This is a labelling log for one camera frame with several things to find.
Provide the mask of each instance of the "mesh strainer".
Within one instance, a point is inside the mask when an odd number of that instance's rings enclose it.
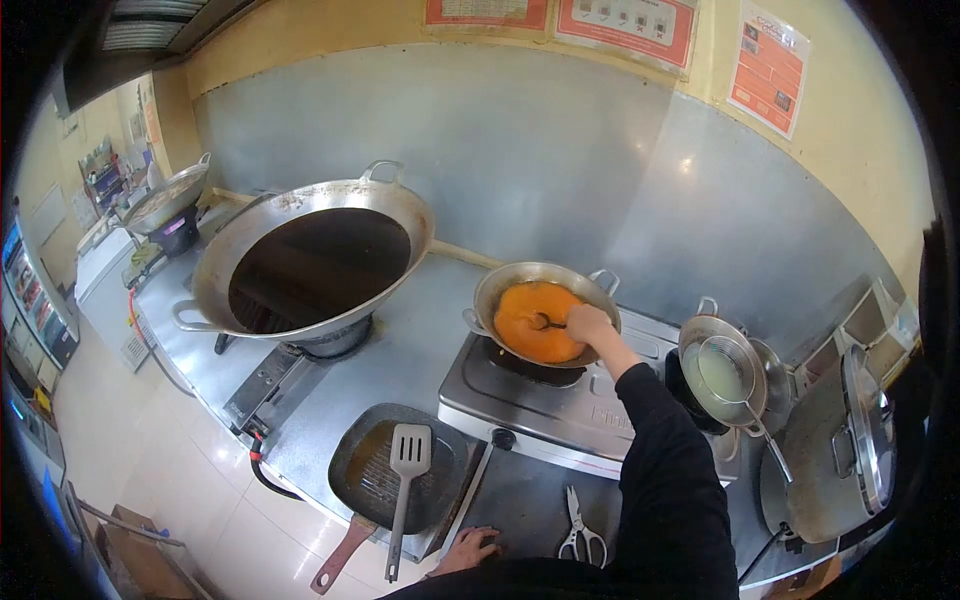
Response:
[[[704,356],[708,355],[708,352],[720,354],[731,362],[733,369],[736,371],[736,376],[740,382],[740,390],[735,394],[735,397],[723,397],[720,394],[717,394],[717,391],[710,387],[707,379],[703,378]],[[767,431],[763,421],[760,420],[760,415],[756,413],[754,407],[751,406],[750,402],[747,401],[750,398],[750,394],[754,392],[754,386],[756,385],[757,380],[756,372],[754,370],[748,350],[740,346],[735,340],[732,340],[726,336],[714,335],[712,337],[708,337],[700,345],[700,353],[697,355],[697,369],[700,371],[700,376],[704,379],[704,386],[707,388],[707,392],[712,398],[724,404],[743,404],[747,407],[747,410],[750,411],[750,414],[753,415],[754,419],[756,420],[756,422],[753,424],[753,427],[756,427],[760,430],[760,433],[763,434],[763,437],[767,439],[767,443],[770,445],[770,450],[774,453],[774,456],[777,457],[777,461],[780,463],[780,468],[783,471],[783,478],[786,480],[788,485],[792,483],[793,474],[790,472],[790,467],[788,467],[786,464],[786,459],[784,459],[783,455],[780,453],[780,447],[770,436],[770,432]]]
[[[700,345],[700,353],[697,355],[697,367],[700,369],[701,375],[703,374],[704,356],[708,356],[708,353],[711,351],[720,354],[731,362],[733,369],[736,371],[737,378],[740,381],[740,392],[736,394],[735,397],[720,396],[716,390],[710,387],[709,382],[704,379],[710,395],[718,401],[727,404],[747,402],[747,398],[754,392],[754,386],[756,385],[756,373],[754,373],[754,366],[750,362],[750,355],[747,354],[746,350],[735,340],[728,337],[714,335],[713,337],[706,338]]]

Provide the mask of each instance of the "display fridge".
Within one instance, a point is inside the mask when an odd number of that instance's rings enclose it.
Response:
[[[25,238],[19,216],[4,238],[2,259],[4,292],[12,297],[18,320],[62,371],[80,342],[79,324],[42,268],[31,240]]]

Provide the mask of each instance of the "metal lid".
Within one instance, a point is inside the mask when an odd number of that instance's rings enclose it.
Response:
[[[875,515],[890,500],[897,447],[893,406],[867,370],[867,353],[860,346],[854,346],[844,354],[843,388],[850,411],[863,502]]]

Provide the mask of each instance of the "gray spatula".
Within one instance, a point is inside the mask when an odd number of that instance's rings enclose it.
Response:
[[[400,550],[403,545],[403,525],[407,520],[407,500],[410,498],[410,482],[430,470],[430,448],[433,432],[426,425],[398,423],[394,427],[394,442],[390,448],[390,468],[400,476],[400,492],[396,497],[394,529],[390,534],[390,554],[387,557],[387,573],[390,583],[396,581],[400,571]]]

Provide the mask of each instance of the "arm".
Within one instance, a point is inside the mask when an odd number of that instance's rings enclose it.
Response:
[[[623,509],[611,575],[736,597],[727,495],[707,440],[606,313],[571,308],[566,331],[600,354],[635,430],[620,473]]]

